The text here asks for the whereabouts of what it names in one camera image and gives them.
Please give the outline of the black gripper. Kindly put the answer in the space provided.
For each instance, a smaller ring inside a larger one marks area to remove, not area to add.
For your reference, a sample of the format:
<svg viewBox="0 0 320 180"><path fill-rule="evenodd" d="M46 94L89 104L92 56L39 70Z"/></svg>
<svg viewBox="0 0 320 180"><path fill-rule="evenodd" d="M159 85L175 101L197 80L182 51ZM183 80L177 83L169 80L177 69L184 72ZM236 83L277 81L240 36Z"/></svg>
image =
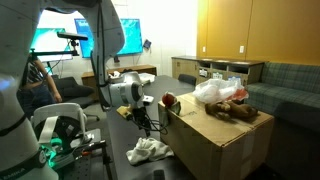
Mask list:
<svg viewBox="0 0 320 180"><path fill-rule="evenodd" d="M139 130L143 129L147 137L151 135L150 118L144 107L133 108L131 106L120 106L116 112L125 120L132 121Z"/></svg>

